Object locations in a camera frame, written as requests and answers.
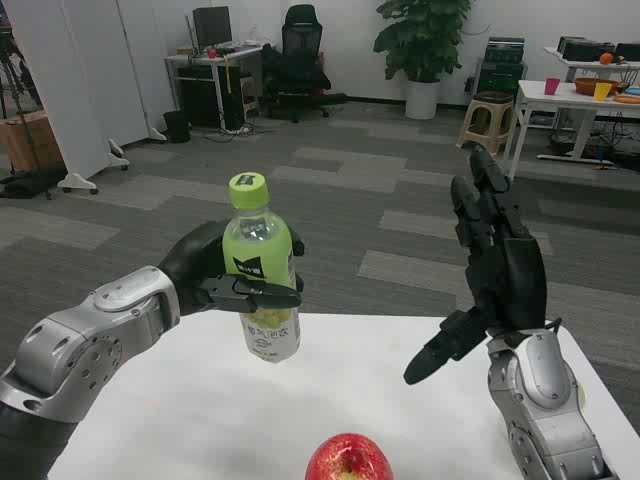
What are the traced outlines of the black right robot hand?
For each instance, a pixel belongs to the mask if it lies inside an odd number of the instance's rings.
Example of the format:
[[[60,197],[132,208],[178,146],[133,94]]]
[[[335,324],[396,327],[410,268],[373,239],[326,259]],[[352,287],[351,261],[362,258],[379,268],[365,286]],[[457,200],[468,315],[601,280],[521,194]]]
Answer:
[[[449,360],[459,361],[487,337],[545,326],[547,280],[537,239],[521,219],[511,180],[485,147],[473,145],[470,186],[453,178],[450,195],[460,245],[469,251],[465,276],[474,305],[456,310],[440,324],[407,366],[414,385]]]

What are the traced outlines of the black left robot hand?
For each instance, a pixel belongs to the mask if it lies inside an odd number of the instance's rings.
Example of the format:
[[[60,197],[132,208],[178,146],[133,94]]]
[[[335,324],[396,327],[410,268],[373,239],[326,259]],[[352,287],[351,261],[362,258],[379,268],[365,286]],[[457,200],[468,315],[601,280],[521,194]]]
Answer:
[[[289,309],[302,303],[304,282],[279,286],[227,270],[223,235],[229,221],[209,221],[180,239],[159,264],[178,295],[180,314],[208,310],[254,313],[260,308]]]

